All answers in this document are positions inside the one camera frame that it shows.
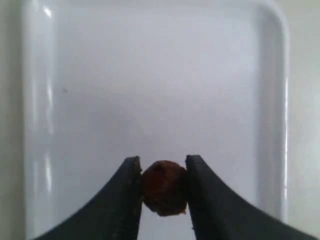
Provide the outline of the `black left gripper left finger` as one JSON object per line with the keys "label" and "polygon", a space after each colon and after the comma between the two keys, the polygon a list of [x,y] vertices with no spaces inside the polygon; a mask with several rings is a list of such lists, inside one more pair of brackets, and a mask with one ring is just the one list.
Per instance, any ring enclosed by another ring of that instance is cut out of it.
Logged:
{"label": "black left gripper left finger", "polygon": [[39,240],[136,240],[142,212],[141,164],[127,157],[81,209]]}

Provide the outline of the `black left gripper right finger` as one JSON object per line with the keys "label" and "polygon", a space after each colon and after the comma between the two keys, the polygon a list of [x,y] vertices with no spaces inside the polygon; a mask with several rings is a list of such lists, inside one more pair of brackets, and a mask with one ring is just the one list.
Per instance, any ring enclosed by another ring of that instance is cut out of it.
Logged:
{"label": "black left gripper right finger", "polygon": [[313,240],[251,205],[227,186],[200,155],[185,160],[188,207],[198,240]]}

